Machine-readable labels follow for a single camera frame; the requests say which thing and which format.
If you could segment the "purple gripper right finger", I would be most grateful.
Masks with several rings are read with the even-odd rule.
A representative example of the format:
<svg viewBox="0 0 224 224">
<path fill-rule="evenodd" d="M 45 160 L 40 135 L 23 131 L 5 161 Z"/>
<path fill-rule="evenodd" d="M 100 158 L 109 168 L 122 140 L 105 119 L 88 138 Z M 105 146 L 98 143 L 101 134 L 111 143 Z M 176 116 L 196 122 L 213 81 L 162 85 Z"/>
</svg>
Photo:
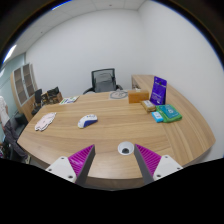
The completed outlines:
<svg viewBox="0 0 224 224">
<path fill-rule="evenodd" d="M 160 156 L 138 144 L 134 147 L 134 155 L 145 185 L 182 169 L 169 155 Z"/>
</svg>

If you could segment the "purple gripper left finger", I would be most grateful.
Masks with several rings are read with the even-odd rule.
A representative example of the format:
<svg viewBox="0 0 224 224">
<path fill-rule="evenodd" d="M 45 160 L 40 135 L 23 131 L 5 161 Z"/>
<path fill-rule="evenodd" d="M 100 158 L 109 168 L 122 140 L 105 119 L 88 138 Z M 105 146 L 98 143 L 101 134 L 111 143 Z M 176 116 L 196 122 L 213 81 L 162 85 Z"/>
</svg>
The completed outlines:
<svg viewBox="0 0 224 224">
<path fill-rule="evenodd" d="M 59 157 L 46 171 L 79 186 L 84 186 L 94 157 L 95 146 L 90 145 L 69 157 Z"/>
</svg>

